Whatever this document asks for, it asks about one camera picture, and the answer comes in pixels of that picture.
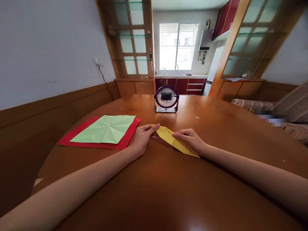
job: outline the purple fan frame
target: purple fan frame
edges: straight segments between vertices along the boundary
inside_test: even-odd
[[[161,89],[164,89],[164,88],[170,88],[171,90],[173,90],[173,91],[176,93],[176,100],[175,100],[174,104],[172,104],[172,105],[169,106],[169,107],[162,106],[162,105],[157,101],[157,97],[156,97],[157,93],[158,93]],[[175,90],[173,87],[171,87],[171,86],[169,86],[169,85],[165,85],[165,86],[160,87],[160,88],[157,90],[156,94],[154,95],[154,98],[155,98],[156,103],[157,103],[160,107],[162,107],[162,108],[171,108],[171,107],[173,107],[173,106],[179,101],[179,95],[178,95],[178,93],[176,92],[176,90]]]

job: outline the origami paper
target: origami paper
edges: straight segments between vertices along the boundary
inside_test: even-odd
[[[64,135],[57,143],[57,145],[62,146],[71,146],[71,147],[84,147],[84,148],[106,148],[106,149],[117,149],[117,150],[123,150],[127,147],[129,141],[133,137],[135,130],[141,121],[141,119],[135,118],[133,123],[129,126],[127,132],[123,136],[123,138],[120,140],[117,144],[110,144],[110,143],[80,143],[80,142],[70,142],[72,138],[74,138],[76,135],[78,135],[80,132],[82,132],[84,129],[89,127],[91,124],[96,122],[100,117],[94,117],[90,118],[87,121],[83,122],[81,125],[79,125],[77,128],[75,128],[73,131],[67,133]]]
[[[71,142],[117,144],[136,116],[104,115],[75,136]]]
[[[159,129],[156,131],[158,136],[160,138],[162,138],[164,141],[166,141],[167,143],[171,144],[173,147],[175,147],[176,149],[178,149],[180,152],[189,155],[189,156],[193,156],[193,157],[197,157],[200,158],[198,154],[194,154],[191,151],[189,151],[183,144],[181,144],[178,140],[176,140],[172,134],[174,133],[173,131],[171,131],[170,129],[160,126]]]

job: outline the fan grille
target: fan grille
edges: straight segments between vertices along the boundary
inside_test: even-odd
[[[172,107],[176,104],[178,94],[168,86],[161,87],[156,93],[156,102],[164,108]]]

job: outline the water heater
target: water heater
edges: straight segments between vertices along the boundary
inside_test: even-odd
[[[210,49],[210,43],[212,41],[214,30],[203,30],[201,34],[199,50],[208,51]]]

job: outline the small fan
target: small fan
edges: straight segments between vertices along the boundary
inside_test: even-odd
[[[171,86],[162,86],[154,95],[156,112],[177,112],[179,95]]]

